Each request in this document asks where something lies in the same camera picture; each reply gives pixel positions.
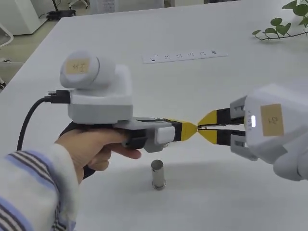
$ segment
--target hand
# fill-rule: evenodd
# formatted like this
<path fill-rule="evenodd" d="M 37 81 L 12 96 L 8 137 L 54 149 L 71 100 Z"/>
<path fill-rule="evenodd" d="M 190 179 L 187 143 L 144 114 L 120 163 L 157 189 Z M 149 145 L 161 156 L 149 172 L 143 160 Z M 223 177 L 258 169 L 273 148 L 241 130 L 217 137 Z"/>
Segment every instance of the hand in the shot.
<path fill-rule="evenodd" d="M 98 129 L 88 132 L 70 131 L 61 136 L 56 143 L 63 146 L 71 155 L 75 166 L 78 182 L 81 183 L 88 165 L 96 171 L 108 168 L 111 151 L 132 159 L 139 159 L 138 150 L 129 150 L 122 146 L 128 138 L 124 133 L 112 129 Z"/>

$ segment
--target small metal object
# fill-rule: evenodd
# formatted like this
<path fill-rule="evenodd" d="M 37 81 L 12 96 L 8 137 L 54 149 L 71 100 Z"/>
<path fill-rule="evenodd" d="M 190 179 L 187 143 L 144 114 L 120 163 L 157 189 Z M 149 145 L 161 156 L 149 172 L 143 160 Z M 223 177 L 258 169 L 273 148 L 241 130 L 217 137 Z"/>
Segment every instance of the small metal object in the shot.
<path fill-rule="evenodd" d="M 152 167 L 152 185 L 155 189 L 161 190 L 166 186 L 166 180 L 164 177 L 164 163 L 161 160 L 154 160 L 151 163 Z"/>
<path fill-rule="evenodd" d="M 57 94 L 57 92 L 55 90 L 48 92 L 48 95 L 56 95 L 56 94 Z"/>

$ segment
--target table surface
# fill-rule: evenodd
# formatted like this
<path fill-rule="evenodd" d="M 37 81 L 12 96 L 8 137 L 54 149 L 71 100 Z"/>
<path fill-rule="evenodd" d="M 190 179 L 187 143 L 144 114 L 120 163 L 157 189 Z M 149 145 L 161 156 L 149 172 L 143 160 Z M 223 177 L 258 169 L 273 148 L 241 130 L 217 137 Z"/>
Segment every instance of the table surface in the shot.
<path fill-rule="evenodd" d="M 16 148 L 30 106 L 60 89 L 59 70 L 69 53 L 85 49 L 127 64 L 134 86 L 134 115 L 197 123 L 251 90 L 307 75 L 308 40 L 261 42 L 251 36 L 285 0 L 243 0 L 61 20 L 0 96 L 0 147 Z M 229 56 L 142 64 L 141 55 L 217 49 Z M 35 112 L 25 148 L 51 144 L 70 122 L 65 105 Z M 167 187 L 151 187 L 150 164 L 165 164 Z M 200 135 L 140 160 L 114 154 L 109 169 L 81 186 L 77 230 L 259 231 L 307 230 L 307 182 L 275 176 L 272 166 L 250 162 Z"/>

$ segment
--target paper label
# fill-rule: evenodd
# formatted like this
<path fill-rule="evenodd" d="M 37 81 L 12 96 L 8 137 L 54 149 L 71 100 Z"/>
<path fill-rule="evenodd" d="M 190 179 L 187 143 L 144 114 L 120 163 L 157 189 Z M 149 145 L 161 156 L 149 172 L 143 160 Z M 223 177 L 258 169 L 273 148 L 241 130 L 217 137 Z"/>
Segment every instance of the paper label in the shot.
<path fill-rule="evenodd" d="M 70 59 L 66 61 L 66 73 L 86 74 L 89 71 L 90 59 Z"/>
<path fill-rule="evenodd" d="M 283 136 L 283 118 L 281 104 L 261 106 L 263 136 Z"/>

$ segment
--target striped sleeve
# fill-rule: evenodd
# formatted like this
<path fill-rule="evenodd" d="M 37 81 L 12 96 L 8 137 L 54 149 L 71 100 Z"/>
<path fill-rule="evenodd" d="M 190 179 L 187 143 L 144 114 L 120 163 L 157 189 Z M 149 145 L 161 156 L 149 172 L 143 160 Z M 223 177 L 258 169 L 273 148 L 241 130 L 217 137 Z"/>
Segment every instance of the striped sleeve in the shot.
<path fill-rule="evenodd" d="M 0 159 L 0 231 L 72 231 L 78 182 L 67 150 L 20 151 Z"/>

